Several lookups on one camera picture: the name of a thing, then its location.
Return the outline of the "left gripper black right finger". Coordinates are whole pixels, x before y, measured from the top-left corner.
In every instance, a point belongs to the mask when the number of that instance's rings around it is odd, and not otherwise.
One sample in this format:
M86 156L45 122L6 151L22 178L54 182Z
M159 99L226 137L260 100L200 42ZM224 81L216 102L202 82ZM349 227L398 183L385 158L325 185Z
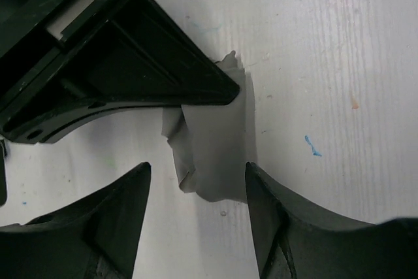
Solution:
M247 163L246 193L260 278L416 278L417 218L354 220Z

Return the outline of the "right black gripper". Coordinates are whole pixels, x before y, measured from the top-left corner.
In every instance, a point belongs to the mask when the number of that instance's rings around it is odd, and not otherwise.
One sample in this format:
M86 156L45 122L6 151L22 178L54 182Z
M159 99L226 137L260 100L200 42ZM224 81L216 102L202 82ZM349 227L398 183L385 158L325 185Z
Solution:
M228 105L240 88L154 0L1 0L1 135L54 143L110 112Z

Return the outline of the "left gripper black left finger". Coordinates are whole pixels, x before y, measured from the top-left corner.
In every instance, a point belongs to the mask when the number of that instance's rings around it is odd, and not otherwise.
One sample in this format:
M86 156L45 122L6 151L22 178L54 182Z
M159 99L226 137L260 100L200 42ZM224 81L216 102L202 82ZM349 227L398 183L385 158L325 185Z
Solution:
M1 228L2 278L132 278L151 183L144 162L27 224Z

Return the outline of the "grey underwear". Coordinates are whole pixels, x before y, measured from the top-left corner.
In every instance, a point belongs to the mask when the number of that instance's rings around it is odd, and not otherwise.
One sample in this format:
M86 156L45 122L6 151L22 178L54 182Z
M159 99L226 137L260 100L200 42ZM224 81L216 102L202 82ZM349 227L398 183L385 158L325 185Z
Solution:
M232 200L245 203L245 168L251 155L247 128L250 77L236 52L215 63L240 87L225 106L191 106L163 109L161 134L172 149L178 187L208 202Z

